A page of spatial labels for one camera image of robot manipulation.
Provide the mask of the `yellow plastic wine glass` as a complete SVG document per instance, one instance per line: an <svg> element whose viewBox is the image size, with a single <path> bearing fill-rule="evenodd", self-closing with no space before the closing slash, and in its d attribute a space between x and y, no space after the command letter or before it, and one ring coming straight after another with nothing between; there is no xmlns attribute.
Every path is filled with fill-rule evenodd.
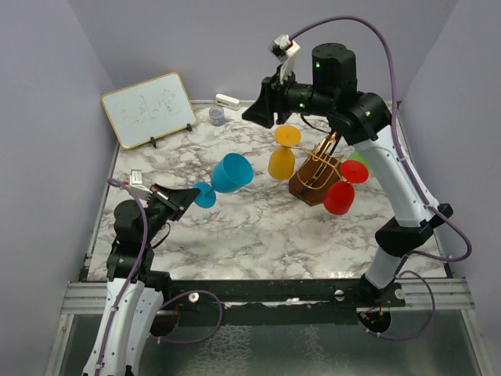
<svg viewBox="0 0 501 376"><path fill-rule="evenodd" d="M295 169L295 156L292 148L301 141L301 132L293 125L281 125L275 131L278 147L269 158L268 173L276 180L289 179Z"/></svg>

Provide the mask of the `blue plastic wine glass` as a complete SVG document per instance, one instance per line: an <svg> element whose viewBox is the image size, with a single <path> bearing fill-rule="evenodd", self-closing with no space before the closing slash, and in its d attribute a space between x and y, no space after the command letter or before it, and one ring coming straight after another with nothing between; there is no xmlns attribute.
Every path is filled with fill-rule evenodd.
<svg viewBox="0 0 501 376"><path fill-rule="evenodd" d="M250 184L254 178L251 163L241 154L226 154L213 168L210 182L198 182L194 185L200 192L195 204L201 208L214 206L216 193L234 193Z"/></svg>

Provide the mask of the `green plastic wine glass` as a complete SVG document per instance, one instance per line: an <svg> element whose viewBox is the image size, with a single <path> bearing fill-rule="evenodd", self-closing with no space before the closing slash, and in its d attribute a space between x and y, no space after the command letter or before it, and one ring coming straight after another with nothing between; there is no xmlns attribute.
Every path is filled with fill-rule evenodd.
<svg viewBox="0 0 501 376"><path fill-rule="evenodd" d="M357 161L358 163L362 164L368 172L371 171L369 163L366 161L366 159L357 151L352 152L349 157L349 161Z"/></svg>

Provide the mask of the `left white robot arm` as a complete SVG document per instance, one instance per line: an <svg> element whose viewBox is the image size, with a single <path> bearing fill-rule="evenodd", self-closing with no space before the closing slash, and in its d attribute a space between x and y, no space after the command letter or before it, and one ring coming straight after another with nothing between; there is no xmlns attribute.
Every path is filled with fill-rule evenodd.
<svg viewBox="0 0 501 376"><path fill-rule="evenodd" d="M115 238L106 261L106 301L84 375L137 375L146 339L159 309L173 290L152 283L152 239L180 220L200 194L197 188L169 189L126 185L131 199L114 209Z"/></svg>

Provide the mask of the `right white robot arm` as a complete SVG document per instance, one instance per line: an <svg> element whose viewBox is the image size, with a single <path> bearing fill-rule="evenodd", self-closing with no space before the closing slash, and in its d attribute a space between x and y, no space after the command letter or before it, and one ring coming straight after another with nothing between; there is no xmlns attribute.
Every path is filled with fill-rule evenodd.
<svg viewBox="0 0 501 376"><path fill-rule="evenodd" d="M258 99L242 118L265 128L283 125L293 113L325 117L333 132L369 163L389 199L394 216L375 238L377 252L362 275L359 296L368 306L387 298L403 259L424 244L434 229L453 214L427 192L416 169L399 148L386 103L375 93L357 89L355 54L329 42L312 50L312 83L296 81L291 61L299 51L286 35L271 47L279 59L276 73L261 82Z"/></svg>

